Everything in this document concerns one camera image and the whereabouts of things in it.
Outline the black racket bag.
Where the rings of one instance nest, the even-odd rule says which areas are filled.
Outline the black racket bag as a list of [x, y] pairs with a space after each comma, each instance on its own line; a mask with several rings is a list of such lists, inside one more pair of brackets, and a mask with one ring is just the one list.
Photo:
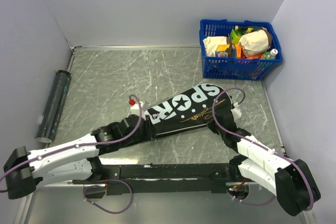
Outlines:
[[214, 99], [224, 89], [204, 83], [150, 106], [149, 117], [156, 137], [163, 137], [206, 126], [212, 120]]

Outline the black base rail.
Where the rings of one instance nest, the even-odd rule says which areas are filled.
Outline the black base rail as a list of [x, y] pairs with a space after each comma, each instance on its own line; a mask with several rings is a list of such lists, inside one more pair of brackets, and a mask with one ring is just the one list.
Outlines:
[[75, 185], [96, 184], [100, 180], [119, 179], [133, 193], [175, 193], [210, 191], [226, 193], [228, 185], [240, 184], [244, 177], [233, 165], [213, 164], [149, 164], [103, 165], [93, 180], [75, 179]]

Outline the yellow blue snack box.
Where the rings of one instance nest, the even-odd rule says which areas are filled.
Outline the yellow blue snack box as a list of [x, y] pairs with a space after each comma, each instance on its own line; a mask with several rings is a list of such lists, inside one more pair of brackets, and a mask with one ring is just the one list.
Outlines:
[[215, 50], [215, 57], [231, 57], [232, 56], [232, 47], [230, 44], [218, 45]]

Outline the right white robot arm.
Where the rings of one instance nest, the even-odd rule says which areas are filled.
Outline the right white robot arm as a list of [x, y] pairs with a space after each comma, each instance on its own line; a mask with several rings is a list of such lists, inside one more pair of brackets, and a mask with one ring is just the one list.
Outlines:
[[257, 182], [291, 216], [311, 210], [320, 200], [320, 190], [305, 161], [293, 161], [268, 148], [246, 130], [237, 128], [231, 114], [213, 114], [207, 126], [238, 154], [229, 168], [233, 180], [247, 178]]

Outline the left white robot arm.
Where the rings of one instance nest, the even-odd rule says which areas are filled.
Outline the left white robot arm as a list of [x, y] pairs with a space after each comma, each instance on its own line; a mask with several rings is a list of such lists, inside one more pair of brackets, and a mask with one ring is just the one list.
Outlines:
[[4, 192], [9, 199], [23, 198], [34, 192], [38, 185], [49, 184], [53, 169], [150, 141], [156, 134], [148, 116], [142, 118], [132, 114], [65, 144], [33, 151], [18, 147], [4, 165], [1, 177], [6, 182]]

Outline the dark green bottle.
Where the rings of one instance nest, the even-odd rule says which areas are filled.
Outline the dark green bottle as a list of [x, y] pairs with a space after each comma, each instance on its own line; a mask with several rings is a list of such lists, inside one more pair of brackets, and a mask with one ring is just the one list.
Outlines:
[[244, 35], [244, 34], [248, 34], [248, 33], [252, 33], [255, 31], [259, 31], [259, 30], [267, 30], [265, 27], [261, 27], [261, 26], [235, 26], [234, 31]]

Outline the green snack box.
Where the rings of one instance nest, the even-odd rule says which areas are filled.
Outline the green snack box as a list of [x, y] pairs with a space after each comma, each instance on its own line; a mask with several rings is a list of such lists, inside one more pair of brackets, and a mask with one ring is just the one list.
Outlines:
[[232, 44], [238, 44], [242, 34], [238, 30], [232, 29], [229, 36], [230, 36]]

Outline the black shuttlecock tube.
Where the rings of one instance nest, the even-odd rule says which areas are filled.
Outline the black shuttlecock tube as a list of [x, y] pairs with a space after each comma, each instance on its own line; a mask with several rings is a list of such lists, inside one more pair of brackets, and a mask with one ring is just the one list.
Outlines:
[[55, 140], [70, 81], [70, 72], [66, 70], [56, 72], [43, 118], [36, 134], [38, 142], [49, 144]]

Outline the orange snack box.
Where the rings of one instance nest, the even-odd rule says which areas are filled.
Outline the orange snack box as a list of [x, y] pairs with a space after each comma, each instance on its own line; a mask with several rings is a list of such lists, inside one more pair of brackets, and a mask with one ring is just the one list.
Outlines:
[[247, 57], [242, 51], [242, 47], [238, 44], [235, 44], [235, 52], [236, 52], [236, 58], [239, 59], [260, 59], [263, 55], [263, 53], [261, 53]]

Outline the green plastic bottle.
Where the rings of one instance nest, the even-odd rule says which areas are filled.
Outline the green plastic bottle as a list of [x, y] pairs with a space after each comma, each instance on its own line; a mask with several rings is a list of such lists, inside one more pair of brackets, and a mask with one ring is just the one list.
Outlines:
[[278, 50], [272, 49], [271, 51], [265, 52], [261, 58], [265, 60], [274, 60], [276, 59], [277, 54], [278, 54]]

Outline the beige paper bag roll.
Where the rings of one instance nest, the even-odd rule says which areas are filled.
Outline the beige paper bag roll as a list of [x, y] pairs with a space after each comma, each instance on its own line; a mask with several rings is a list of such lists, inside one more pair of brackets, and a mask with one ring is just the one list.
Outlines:
[[242, 35], [238, 44], [246, 57], [266, 52], [270, 49], [272, 36], [267, 30], [258, 30]]

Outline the blue plastic basket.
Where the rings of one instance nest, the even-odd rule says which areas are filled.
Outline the blue plastic basket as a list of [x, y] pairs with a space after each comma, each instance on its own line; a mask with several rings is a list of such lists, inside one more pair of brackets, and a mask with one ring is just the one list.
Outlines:
[[[203, 40], [208, 36], [227, 36], [235, 26], [265, 27], [272, 36], [271, 49], [278, 54], [273, 60], [239, 59], [236, 57], [208, 57]], [[202, 71], [205, 79], [233, 79], [258, 81], [265, 77], [273, 68], [282, 63], [281, 46], [278, 37], [269, 22], [228, 21], [226, 19], [202, 19], [199, 25], [199, 43], [201, 46]]]

